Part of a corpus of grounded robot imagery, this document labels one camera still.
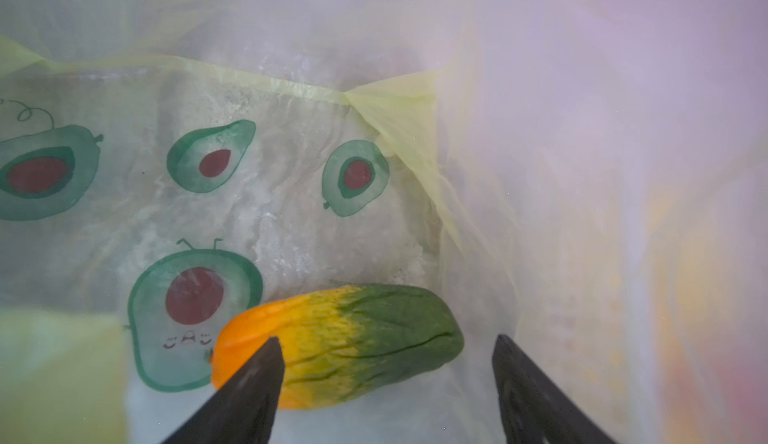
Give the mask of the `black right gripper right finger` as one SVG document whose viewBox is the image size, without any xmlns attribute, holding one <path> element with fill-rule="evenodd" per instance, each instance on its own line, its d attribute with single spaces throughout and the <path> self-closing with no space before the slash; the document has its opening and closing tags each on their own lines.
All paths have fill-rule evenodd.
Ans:
<svg viewBox="0 0 768 444">
<path fill-rule="evenodd" d="M 615 444 L 505 334 L 496 338 L 492 368 L 508 444 Z"/>
</svg>

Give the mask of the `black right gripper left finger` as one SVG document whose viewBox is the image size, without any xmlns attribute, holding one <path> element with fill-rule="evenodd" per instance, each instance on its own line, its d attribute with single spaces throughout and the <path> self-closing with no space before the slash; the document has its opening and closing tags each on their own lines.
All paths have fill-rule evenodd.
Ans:
<svg viewBox="0 0 768 444">
<path fill-rule="evenodd" d="M 279 339 L 257 352 L 165 444 L 267 444 L 285 372 Z"/>
</svg>

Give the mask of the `orange fruit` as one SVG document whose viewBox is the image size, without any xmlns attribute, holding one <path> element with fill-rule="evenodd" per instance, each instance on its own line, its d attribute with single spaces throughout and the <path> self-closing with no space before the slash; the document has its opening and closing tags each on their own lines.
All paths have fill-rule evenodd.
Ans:
<svg viewBox="0 0 768 444">
<path fill-rule="evenodd" d="M 270 338 L 285 373 L 279 408 L 336 406 L 431 372 L 460 355 L 464 336 L 448 305 L 421 287 L 348 285 L 249 309 L 219 333 L 212 385 L 220 389 Z"/>
</svg>

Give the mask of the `yellow-green plastic bag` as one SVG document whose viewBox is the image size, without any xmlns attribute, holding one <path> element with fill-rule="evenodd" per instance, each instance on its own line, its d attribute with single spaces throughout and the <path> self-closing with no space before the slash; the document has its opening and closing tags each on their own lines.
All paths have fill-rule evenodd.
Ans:
<svg viewBox="0 0 768 444">
<path fill-rule="evenodd" d="M 249 309 L 421 287 L 449 363 L 274 443 L 767 439 L 767 0 L 1 0 L 1 439 L 160 443 Z"/>
</svg>

